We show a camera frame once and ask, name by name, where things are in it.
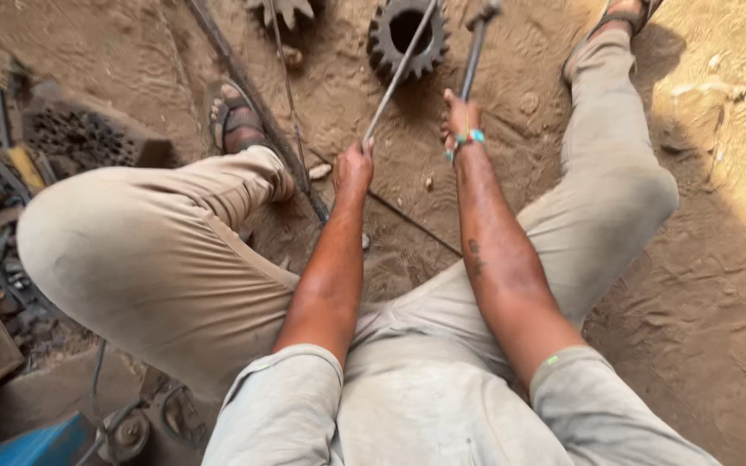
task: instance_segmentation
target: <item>blue machine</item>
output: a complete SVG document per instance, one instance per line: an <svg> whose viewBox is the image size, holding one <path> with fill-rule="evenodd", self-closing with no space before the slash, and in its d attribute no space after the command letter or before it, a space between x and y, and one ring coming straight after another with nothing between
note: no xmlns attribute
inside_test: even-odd
<svg viewBox="0 0 746 466"><path fill-rule="evenodd" d="M93 441L93 427L80 413L0 444L0 466L70 466Z"/></svg>

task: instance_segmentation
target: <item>right hand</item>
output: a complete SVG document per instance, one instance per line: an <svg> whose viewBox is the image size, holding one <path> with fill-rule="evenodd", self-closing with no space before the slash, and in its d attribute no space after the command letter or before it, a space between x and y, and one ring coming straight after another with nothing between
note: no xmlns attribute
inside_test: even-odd
<svg viewBox="0 0 746 466"><path fill-rule="evenodd" d="M361 142L352 143L336 157L332 173L332 185L336 196L343 193L364 196L373 181L373 139L367 140L362 149Z"/></svg>
<svg viewBox="0 0 746 466"><path fill-rule="evenodd" d="M445 90L445 103L448 111L442 115L442 139L445 148L453 149L456 134L464 134L472 129L482 129L482 108L471 102L459 99L452 90Z"/></svg>

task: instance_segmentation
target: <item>person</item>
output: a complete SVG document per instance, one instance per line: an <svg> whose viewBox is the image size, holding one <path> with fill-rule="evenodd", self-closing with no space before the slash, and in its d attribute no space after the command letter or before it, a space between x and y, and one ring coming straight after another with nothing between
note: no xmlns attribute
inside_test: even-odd
<svg viewBox="0 0 746 466"><path fill-rule="evenodd" d="M231 155L51 187L18 228L26 270L109 342L223 398L204 464L715 465L578 331L678 204L629 77L631 37L659 4L610 0L575 49L565 175L516 217L479 107L445 91L464 259L398 299L360 302L371 144L338 157L300 279L240 241L243 219L294 180L232 84L209 115Z"/></svg>

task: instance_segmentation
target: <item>sandal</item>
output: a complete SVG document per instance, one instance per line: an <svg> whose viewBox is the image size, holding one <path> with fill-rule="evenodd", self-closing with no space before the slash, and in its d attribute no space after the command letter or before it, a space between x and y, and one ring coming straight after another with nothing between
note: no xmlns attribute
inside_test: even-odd
<svg viewBox="0 0 746 466"><path fill-rule="evenodd" d="M221 88L223 85L230 85L240 93L240 97L223 97ZM217 106L217 116L212 117L210 109L215 106L215 99L220 99L221 102ZM238 110L243 107L248 107L253 111L254 114L247 113L233 113L234 110ZM256 129L260 132L264 132L264 123L258 116L258 112L255 110L255 105L250 101L249 96L241 89L241 87L231 79L222 79L220 81L209 84L209 88L206 90L203 109L205 111L206 125L208 126L208 132L212 137L212 143L221 151L221 154L226 154L224 149L224 139L226 134L235 131L238 128L249 127ZM235 154L246 150L252 146L266 146L271 148L269 140L261 134L260 136L252 136L242 140L238 147L235 149Z"/></svg>
<svg viewBox="0 0 746 466"><path fill-rule="evenodd" d="M586 34L586 37L584 37L583 40L580 41L577 46L575 46L575 48L572 50L572 53L569 54L569 58L567 58L565 63L563 64L563 80L565 80L567 83L571 83L571 80L566 73L566 69L569 69L569 63L572 61L573 58L575 58L575 55L577 55L580 49L582 49L586 45L586 42L588 42L588 38L592 37L592 35L595 34L597 30L600 29L604 24L611 21L628 22L630 25L632 25L632 37L635 37L637 36L638 32L643 31L643 28L649 24L649 20L650 18L652 18L652 15L654 15L661 4L664 3L664 0L641 0L641 2L647 8L647 12L645 14L632 12L607 13L609 7L622 1L623 0L608 0L606 7L600 13L600 19L597 20L597 24L592 28L591 31L588 32L588 34Z"/></svg>

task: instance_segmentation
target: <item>khaki pants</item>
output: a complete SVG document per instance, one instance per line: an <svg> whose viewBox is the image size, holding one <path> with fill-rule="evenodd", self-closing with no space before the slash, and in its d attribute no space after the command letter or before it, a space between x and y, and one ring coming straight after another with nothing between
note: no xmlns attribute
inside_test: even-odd
<svg viewBox="0 0 746 466"><path fill-rule="evenodd" d="M565 175L518 217L578 327L678 204L629 79L628 36L608 31L581 54ZM291 188L283 170L270 149L253 147L178 170L75 176L27 208L22 261L71 317L197 395L222 399L244 366L268 354L298 280L233 232ZM455 338L509 370L461 261L398 299L364 304L354 345L408 332Z"/></svg>

